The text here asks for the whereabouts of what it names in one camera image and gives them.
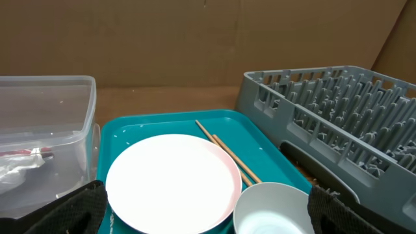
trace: cardboard wall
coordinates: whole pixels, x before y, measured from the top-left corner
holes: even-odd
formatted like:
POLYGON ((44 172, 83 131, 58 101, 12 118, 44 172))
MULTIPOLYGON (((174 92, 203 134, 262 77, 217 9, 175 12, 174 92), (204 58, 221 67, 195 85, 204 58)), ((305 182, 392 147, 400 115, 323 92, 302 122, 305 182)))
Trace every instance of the cardboard wall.
POLYGON ((2 0, 0 75, 239 85, 250 70, 370 68, 405 0, 2 0))
POLYGON ((416 1, 409 0, 373 70, 416 84, 416 1))

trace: gray dish rack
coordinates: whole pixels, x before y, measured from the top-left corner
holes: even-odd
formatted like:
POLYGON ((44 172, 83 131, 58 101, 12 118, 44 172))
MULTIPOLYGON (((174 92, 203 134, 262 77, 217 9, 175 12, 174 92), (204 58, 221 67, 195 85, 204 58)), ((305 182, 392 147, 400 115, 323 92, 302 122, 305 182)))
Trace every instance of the gray dish rack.
POLYGON ((414 84, 355 66, 253 71, 237 109, 277 146, 322 163, 362 205, 416 231, 412 94, 414 84))

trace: white bowl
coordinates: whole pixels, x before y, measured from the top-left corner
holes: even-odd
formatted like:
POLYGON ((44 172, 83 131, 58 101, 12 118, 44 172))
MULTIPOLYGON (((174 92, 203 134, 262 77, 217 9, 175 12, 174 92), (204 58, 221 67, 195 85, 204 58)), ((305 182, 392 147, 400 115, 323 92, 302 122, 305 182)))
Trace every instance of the white bowl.
POLYGON ((233 159, 189 135, 160 135, 133 144, 113 162, 106 190, 116 215, 151 234, 212 229, 233 211, 242 188, 233 159))
POLYGON ((281 183, 247 188, 234 208, 237 234, 315 233, 307 213, 308 195, 281 183))

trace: wooden chopstick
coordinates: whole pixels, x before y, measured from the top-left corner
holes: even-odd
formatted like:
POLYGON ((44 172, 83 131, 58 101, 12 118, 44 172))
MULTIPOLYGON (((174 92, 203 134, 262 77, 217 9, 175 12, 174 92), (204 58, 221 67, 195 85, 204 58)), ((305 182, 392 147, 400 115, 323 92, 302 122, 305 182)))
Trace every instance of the wooden chopstick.
POLYGON ((235 153, 233 153, 223 142, 222 142, 222 140, 218 137, 218 136, 216 136, 216 135, 213 135, 213 138, 220 144, 220 146, 234 159, 234 161, 235 162, 237 162, 237 164, 238 165, 240 165, 241 166, 241 168, 242 169, 244 169, 244 171, 246 171, 246 173, 251 177, 251 178, 253 178, 253 180, 256 182, 256 183, 261 183, 261 180, 254 174, 254 172, 253 171, 251 171, 249 168, 248 168, 248 166, 247 165, 245 165, 242 161, 241 161, 241 159, 239 159, 236 155, 235 155, 235 153))
MULTIPOLYGON (((198 124, 198 126, 200 127, 200 129, 203 131, 203 133, 205 133, 205 135, 208 137, 208 139, 216 144, 217 146, 220 146, 220 144, 213 138, 213 136, 211 136, 211 134, 209 134, 209 132, 203 127, 203 125, 195 120, 196 124, 198 124)), ((244 181, 244 183, 247 185, 247 187, 250 187, 253 185, 253 183, 250 181, 250 179, 248 179, 247 175, 244 174, 241 170, 240 171, 240 175, 241 175, 241 179, 244 181)))

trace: brown table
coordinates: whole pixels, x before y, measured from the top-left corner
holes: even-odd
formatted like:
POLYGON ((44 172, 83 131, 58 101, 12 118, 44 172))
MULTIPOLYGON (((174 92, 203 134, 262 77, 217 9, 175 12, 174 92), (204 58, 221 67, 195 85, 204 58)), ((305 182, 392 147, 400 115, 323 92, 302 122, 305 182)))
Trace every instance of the brown table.
MULTIPOLYGON (((108 121, 127 115, 234 109, 238 93, 236 86, 98 88, 96 122, 103 127, 108 121)), ((310 183, 317 183, 300 165, 291 162, 310 183)))

